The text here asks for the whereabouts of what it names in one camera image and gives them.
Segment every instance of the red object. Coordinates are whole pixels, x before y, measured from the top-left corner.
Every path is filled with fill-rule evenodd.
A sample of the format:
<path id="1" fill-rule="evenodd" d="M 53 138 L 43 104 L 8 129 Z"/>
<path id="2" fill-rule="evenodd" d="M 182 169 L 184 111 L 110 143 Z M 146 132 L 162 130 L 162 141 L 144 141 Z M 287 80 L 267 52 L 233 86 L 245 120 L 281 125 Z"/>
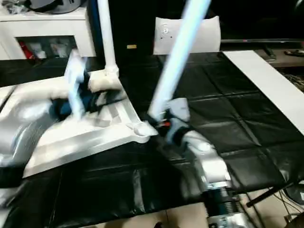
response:
<path id="1" fill-rule="evenodd" d="M 163 125 L 164 125 L 165 127 L 170 127 L 171 124 L 170 124 L 169 121 L 166 121 L 166 122 L 163 123 Z"/>
<path id="2" fill-rule="evenodd" d="M 23 41 L 19 41 L 19 45 L 27 59 L 35 59 L 34 54 L 28 49 Z"/>

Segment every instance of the white cabinet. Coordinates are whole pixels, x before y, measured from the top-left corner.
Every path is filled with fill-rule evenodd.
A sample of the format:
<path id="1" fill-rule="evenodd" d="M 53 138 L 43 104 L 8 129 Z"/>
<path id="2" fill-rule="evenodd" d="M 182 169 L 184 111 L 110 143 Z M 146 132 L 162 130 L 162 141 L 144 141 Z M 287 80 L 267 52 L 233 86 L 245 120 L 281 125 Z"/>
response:
<path id="1" fill-rule="evenodd" d="M 0 60 L 25 59 L 18 38 L 73 36 L 81 56 L 95 56 L 86 7 L 58 15 L 0 12 Z"/>

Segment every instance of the black leather surface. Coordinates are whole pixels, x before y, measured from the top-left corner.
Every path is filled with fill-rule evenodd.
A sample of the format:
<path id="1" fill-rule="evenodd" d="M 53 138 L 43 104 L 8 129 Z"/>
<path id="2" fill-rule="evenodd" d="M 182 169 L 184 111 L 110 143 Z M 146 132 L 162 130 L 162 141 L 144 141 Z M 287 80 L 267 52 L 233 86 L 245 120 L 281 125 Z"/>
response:
<path id="1" fill-rule="evenodd" d="M 147 57 L 120 66 L 121 82 L 139 115 L 150 104 L 164 60 Z M 60 76 L 66 60 L 49 60 L 34 68 L 24 61 L 23 68 L 12 71 L 8 64 L 0 62 L 2 86 L 30 81 L 31 72 L 35 80 L 39 74 Z M 103 66 L 89 59 L 88 69 L 98 68 Z M 188 98 L 191 123 L 238 175 L 241 185 L 232 178 L 239 192 L 303 179 L 304 137 L 223 54 L 192 54 L 175 96 Z M 202 201 L 191 165 L 158 137 L 26 181 L 7 228 L 81 227 Z"/>

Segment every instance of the white fabric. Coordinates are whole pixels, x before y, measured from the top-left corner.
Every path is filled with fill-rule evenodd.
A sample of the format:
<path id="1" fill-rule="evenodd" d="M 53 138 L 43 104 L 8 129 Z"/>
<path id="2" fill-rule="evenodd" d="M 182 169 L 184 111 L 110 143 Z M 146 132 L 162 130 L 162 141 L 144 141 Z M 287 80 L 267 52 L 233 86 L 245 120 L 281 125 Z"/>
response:
<path id="1" fill-rule="evenodd" d="M 156 18 L 154 51 L 155 55 L 169 54 L 181 27 L 182 19 Z M 191 53 L 217 52 L 220 47 L 219 17 L 205 19 L 199 26 Z"/>
<path id="2" fill-rule="evenodd" d="M 304 93 L 254 51 L 225 51 L 224 54 L 304 135 Z"/>

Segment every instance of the black cylinder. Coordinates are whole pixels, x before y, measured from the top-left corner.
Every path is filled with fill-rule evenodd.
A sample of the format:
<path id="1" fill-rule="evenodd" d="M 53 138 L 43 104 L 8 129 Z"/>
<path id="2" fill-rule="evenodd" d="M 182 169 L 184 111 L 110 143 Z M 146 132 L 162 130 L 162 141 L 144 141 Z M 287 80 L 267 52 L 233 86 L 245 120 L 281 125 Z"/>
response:
<path id="1" fill-rule="evenodd" d="M 239 198 L 230 188 L 206 191 L 203 199 L 209 217 L 239 212 Z"/>

